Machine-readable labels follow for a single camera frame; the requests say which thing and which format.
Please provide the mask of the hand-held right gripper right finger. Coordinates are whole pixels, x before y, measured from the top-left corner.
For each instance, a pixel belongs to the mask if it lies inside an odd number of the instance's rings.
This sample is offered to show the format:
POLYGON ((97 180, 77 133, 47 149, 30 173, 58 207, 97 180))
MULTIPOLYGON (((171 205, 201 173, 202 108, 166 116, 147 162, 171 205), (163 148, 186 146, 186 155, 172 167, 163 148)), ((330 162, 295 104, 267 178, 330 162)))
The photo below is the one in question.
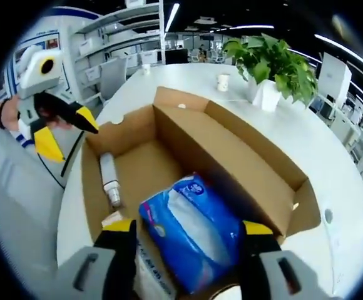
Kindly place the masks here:
POLYGON ((327 299, 316 273, 292 251, 283 251, 273 231, 242 222, 243 299, 327 299))

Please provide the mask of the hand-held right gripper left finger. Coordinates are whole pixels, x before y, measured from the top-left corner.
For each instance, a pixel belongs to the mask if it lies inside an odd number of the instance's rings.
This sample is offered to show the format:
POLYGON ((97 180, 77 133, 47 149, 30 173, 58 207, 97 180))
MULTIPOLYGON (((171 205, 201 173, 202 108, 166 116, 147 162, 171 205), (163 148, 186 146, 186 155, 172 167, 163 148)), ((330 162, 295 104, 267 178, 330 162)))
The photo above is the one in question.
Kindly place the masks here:
POLYGON ((136 221, 105 226, 92 246, 76 251, 56 275, 56 299, 131 299, 136 275, 136 221))

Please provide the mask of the person's left hand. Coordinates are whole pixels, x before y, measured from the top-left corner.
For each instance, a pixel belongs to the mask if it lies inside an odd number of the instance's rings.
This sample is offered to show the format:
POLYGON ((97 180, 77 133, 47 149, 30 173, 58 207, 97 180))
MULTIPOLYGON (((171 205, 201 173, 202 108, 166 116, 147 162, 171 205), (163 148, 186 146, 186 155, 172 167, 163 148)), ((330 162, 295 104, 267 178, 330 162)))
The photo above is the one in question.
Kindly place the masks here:
MULTIPOLYGON (((1 121, 4 127, 10 131, 19 131, 18 126, 18 97, 12 97, 3 107, 1 121)), ((43 108, 39 110, 40 115, 45 117, 49 128, 72 129, 73 126, 67 123, 59 116, 45 111, 43 108)))

